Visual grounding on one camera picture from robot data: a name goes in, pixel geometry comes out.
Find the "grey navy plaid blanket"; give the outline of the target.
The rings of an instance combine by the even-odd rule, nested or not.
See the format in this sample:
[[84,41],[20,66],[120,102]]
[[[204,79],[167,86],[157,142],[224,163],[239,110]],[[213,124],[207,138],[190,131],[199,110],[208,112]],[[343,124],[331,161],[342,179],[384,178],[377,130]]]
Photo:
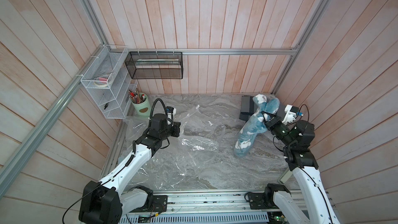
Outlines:
[[[285,105],[281,104],[276,115],[284,118],[285,113]],[[243,121],[248,121],[251,115],[253,115],[258,110],[258,106],[253,101],[253,96],[243,95],[241,97],[241,109],[239,114],[239,119]]]

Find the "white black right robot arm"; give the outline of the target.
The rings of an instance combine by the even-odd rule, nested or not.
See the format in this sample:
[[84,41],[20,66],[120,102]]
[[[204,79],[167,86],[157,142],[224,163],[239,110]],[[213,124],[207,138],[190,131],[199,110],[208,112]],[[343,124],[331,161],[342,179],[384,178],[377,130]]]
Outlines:
[[292,128],[281,118],[271,113],[264,122],[267,129],[285,145],[283,153],[290,172],[297,180],[303,195],[308,215],[293,201],[290,191],[282,184],[268,184],[263,195],[264,205],[277,207],[290,224],[338,224],[332,204],[321,181],[319,166],[309,149],[315,138],[314,125],[299,120]]

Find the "teal blue cloth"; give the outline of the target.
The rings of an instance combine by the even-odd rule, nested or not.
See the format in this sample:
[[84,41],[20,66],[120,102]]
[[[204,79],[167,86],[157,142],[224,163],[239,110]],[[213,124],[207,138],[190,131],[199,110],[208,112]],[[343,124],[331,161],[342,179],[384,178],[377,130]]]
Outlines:
[[280,100],[278,98],[274,97],[269,100],[263,94],[257,94],[256,96],[253,96],[253,101],[258,106],[258,110],[251,115],[249,120],[237,134],[237,142],[235,144],[234,153],[240,158],[249,153],[250,149],[255,143],[257,135],[260,133],[265,133],[268,130],[264,124],[265,121],[261,111],[275,115],[280,106]]

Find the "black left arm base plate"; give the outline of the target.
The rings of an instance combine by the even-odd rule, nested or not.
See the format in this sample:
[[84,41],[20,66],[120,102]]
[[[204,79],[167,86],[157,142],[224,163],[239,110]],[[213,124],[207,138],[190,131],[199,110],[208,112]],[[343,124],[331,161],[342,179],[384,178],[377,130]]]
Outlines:
[[151,196],[144,206],[129,211],[129,213],[165,212],[167,210],[167,201],[167,195]]

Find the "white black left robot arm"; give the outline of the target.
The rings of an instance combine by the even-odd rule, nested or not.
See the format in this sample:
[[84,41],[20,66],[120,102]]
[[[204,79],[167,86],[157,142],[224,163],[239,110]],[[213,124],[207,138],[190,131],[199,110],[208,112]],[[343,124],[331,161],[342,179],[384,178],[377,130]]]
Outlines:
[[150,204],[149,190],[124,190],[138,170],[161,149],[164,140],[179,137],[180,122],[174,120],[176,111],[155,114],[148,128],[133,142],[129,155],[99,182],[90,181],[84,188],[78,219],[85,224],[117,224],[128,212]]

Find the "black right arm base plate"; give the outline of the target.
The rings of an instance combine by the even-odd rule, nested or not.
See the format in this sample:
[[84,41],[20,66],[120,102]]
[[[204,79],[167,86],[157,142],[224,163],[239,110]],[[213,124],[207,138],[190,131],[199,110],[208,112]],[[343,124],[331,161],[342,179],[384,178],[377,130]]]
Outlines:
[[249,203],[251,210],[277,209],[278,207],[273,201],[273,194],[248,192],[244,198]]

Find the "clear plastic vacuum bag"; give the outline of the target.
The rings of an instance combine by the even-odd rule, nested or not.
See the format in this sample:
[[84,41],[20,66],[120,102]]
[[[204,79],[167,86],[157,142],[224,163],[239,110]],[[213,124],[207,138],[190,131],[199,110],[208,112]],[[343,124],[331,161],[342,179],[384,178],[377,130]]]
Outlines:
[[219,152],[226,127],[201,113],[200,105],[175,117],[181,123],[178,138],[170,137],[156,154],[138,169],[127,188],[142,185],[152,190],[212,189],[205,179]]

